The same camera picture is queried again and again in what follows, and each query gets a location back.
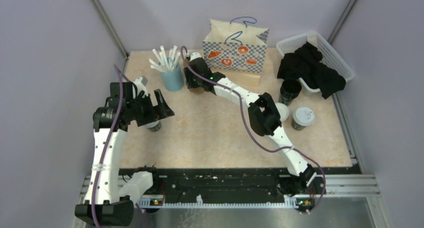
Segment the black coffee cup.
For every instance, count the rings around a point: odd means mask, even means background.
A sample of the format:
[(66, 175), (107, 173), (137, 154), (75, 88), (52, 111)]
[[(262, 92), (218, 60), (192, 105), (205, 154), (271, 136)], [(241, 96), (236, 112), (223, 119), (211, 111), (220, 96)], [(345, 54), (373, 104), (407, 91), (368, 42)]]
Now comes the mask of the black coffee cup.
[(295, 118), (292, 118), (291, 121), (291, 126), (293, 129), (297, 130), (297, 131), (301, 131), (303, 129), (305, 129), (306, 127), (310, 126), (311, 123), (304, 123), (304, 122), (300, 122), (298, 120), (296, 120)]
[(145, 127), (151, 132), (157, 132), (162, 128), (162, 123), (160, 120), (157, 120), (155, 122), (146, 124)]

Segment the checkered paper takeout bag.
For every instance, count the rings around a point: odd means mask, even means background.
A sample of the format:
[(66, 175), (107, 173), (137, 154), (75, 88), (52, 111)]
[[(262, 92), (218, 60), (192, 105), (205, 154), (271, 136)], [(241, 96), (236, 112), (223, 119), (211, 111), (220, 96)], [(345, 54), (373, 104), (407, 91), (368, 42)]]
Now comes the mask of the checkered paper takeout bag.
[(270, 29), (256, 27), (257, 19), (241, 16), (230, 21), (209, 20), (209, 33), (202, 41), (208, 67), (233, 82), (258, 86), (263, 73)]

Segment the stack of black cups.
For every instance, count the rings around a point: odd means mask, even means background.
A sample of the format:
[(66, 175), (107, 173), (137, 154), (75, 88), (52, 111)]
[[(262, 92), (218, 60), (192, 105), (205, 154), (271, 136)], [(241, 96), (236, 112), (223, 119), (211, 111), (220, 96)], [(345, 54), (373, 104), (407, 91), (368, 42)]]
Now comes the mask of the stack of black cups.
[(285, 79), (279, 90), (278, 101), (289, 106), (296, 99), (302, 90), (301, 83), (296, 79)]

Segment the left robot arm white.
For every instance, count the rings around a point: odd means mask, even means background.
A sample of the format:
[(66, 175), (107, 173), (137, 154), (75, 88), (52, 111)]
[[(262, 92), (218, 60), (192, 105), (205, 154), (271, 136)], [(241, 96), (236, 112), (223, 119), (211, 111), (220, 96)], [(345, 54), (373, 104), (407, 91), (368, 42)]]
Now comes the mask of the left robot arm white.
[(149, 171), (137, 171), (119, 186), (121, 152), (131, 122), (153, 128), (174, 116), (160, 89), (154, 90), (157, 104), (140, 81), (112, 82), (104, 106), (93, 113), (94, 157), (91, 178), (82, 203), (74, 215), (87, 224), (100, 227), (127, 227), (132, 223), (135, 204), (146, 192), (154, 195), (160, 181)]

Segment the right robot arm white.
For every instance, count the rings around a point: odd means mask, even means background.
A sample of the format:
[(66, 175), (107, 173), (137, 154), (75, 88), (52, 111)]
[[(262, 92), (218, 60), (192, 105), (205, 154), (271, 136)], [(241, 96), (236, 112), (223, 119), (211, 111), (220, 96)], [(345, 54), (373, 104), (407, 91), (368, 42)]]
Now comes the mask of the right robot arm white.
[[(245, 129), (261, 149), (269, 153), (279, 153), (286, 165), (293, 180), (293, 188), (299, 194), (307, 194), (314, 186), (313, 180), (317, 173), (307, 158), (288, 138), (281, 121), (281, 115), (276, 104), (267, 92), (258, 94), (251, 92), (234, 82), (220, 72), (212, 72), (202, 57), (183, 58), (190, 74), (193, 75), (189, 81), (196, 87), (201, 87), (207, 92), (211, 92), (218, 97), (225, 98), (239, 105), (240, 112), (248, 113), (248, 118), (243, 117), (242, 122)], [(253, 136), (267, 137), (277, 145), (271, 150), (261, 145)]]

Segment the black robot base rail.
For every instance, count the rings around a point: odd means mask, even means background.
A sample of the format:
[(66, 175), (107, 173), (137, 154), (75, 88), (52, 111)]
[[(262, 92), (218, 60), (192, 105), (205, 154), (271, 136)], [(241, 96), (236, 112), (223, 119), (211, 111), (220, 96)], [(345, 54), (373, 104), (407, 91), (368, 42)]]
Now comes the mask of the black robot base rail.
[(129, 182), (136, 172), (152, 173), (153, 185), (144, 195), (151, 204), (256, 205), (284, 203), (290, 197), (319, 198), (324, 180), (310, 185), (286, 168), (122, 168), (118, 177)]

